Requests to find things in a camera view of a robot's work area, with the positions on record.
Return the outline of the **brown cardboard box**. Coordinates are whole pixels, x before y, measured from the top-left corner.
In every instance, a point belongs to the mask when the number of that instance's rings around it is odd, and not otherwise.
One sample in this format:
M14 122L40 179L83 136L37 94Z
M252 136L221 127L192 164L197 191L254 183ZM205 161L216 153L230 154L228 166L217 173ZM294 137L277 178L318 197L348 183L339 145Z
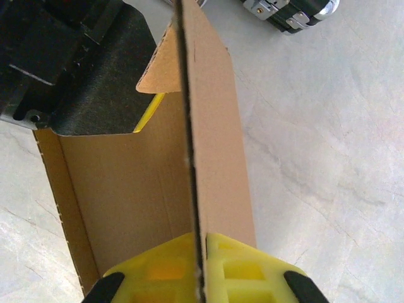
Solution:
M256 245L232 61L196 0L173 19L136 85L154 98L132 133L34 133L82 289L115 264L194 235Z

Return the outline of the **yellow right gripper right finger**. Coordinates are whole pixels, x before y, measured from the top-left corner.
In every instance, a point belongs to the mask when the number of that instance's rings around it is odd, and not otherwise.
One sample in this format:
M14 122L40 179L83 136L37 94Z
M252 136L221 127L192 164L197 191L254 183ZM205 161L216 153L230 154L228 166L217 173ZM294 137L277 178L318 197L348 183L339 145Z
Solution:
M206 237L206 303L330 303L300 268L222 234Z

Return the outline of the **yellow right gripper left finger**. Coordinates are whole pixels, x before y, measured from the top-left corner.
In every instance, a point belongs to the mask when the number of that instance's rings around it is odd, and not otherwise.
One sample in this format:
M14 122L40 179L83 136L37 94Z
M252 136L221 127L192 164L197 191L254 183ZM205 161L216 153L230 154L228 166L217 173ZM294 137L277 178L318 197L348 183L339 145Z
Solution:
M197 302L192 233L115 265L82 300L82 303Z

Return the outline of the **black briefcase with silver fittings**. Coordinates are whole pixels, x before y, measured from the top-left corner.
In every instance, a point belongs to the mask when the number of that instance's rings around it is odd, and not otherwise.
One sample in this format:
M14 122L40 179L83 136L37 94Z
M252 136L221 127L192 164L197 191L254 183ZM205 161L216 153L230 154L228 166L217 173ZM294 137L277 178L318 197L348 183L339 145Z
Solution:
M340 0L240 0L243 7L280 32L293 35L329 18Z

